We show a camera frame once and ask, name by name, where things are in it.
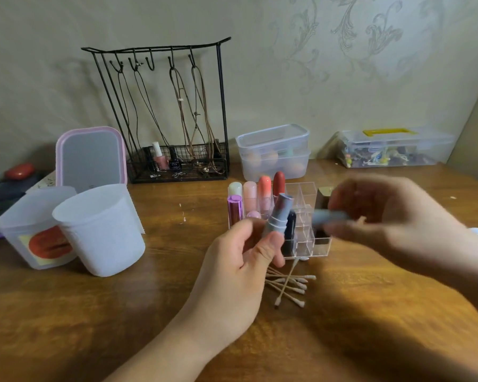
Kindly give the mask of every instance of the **floral wallpaper pattern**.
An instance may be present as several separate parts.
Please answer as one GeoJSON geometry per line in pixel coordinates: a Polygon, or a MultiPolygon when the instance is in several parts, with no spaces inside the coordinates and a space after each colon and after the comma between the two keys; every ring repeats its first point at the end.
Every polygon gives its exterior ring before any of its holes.
{"type": "MultiPolygon", "coordinates": [[[[288,122],[311,131],[312,156],[340,129],[435,126],[458,135],[478,97],[478,0],[0,0],[0,170],[24,160],[51,168],[65,131],[116,126],[80,47],[227,36],[232,153],[236,135],[288,122]]],[[[189,79],[184,56],[176,61],[189,79]]],[[[166,57],[155,61],[155,72],[142,68],[146,86],[163,132],[181,142],[166,57]]],[[[201,51],[197,61],[222,139],[216,54],[201,51]]],[[[149,118],[139,108],[143,146],[160,138],[149,118]]]]}

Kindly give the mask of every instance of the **wooden desk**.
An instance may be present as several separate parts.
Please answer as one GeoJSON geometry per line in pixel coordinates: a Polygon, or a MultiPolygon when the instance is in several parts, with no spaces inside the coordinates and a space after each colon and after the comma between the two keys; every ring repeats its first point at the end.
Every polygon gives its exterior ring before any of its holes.
{"type": "MultiPolygon", "coordinates": [[[[470,227],[478,181],[446,166],[365,169],[404,175],[470,227]]],[[[350,173],[310,161],[304,181],[336,185],[350,173]]],[[[0,381],[101,381],[149,342],[185,302],[211,241],[227,228],[226,188],[244,181],[131,185],[147,250],[106,279],[79,261],[31,270],[0,241],[0,381]]],[[[301,309],[264,293],[253,326],[200,381],[464,380],[478,373],[478,314],[456,292],[334,241],[301,309]]]]}

